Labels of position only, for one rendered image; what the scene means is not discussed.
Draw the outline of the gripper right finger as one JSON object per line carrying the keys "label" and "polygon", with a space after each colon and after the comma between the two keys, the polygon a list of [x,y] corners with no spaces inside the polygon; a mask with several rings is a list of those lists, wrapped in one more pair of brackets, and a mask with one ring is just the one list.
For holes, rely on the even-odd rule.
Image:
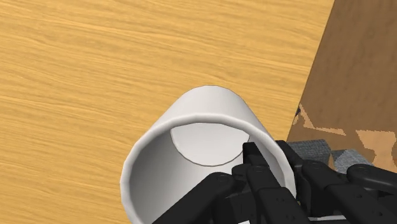
{"label": "gripper right finger", "polygon": [[397,224],[397,173],[368,164],[354,164],[346,174],[325,163],[303,159],[278,140],[294,172],[297,199],[313,218],[341,213],[332,224]]}

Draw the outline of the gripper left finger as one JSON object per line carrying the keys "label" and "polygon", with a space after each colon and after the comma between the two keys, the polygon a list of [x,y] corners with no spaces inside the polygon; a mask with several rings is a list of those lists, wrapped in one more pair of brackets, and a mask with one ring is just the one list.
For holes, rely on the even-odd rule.
{"label": "gripper left finger", "polygon": [[291,192],[282,187],[254,142],[244,143],[243,163],[230,174],[214,172],[153,224],[310,224]]}

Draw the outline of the white cup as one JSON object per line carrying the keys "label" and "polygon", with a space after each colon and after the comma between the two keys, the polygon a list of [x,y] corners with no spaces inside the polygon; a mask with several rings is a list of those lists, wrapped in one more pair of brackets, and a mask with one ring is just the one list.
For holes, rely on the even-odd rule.
{"label": "white cup", "polygon": [[120,193],[131,224],[153,224],[210,173],[230,173],[243,162],[242,145],[249,141],[278,183],[295,194],[284,152],[240,96],[219,86],[184,93],[124,161]]}

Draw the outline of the grey fabric furniture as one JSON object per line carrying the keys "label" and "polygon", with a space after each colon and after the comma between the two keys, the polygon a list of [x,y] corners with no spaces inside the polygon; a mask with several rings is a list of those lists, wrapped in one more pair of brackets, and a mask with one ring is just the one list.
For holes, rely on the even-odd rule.
{"label": "grey fabric furniture", "polygon": [[348,168],[355,164],[372,165],[354,149],[331,150],[324,139],[288,142],[288,144],[301,158],[333,165],[335,170],[342,174],[346,174]]}

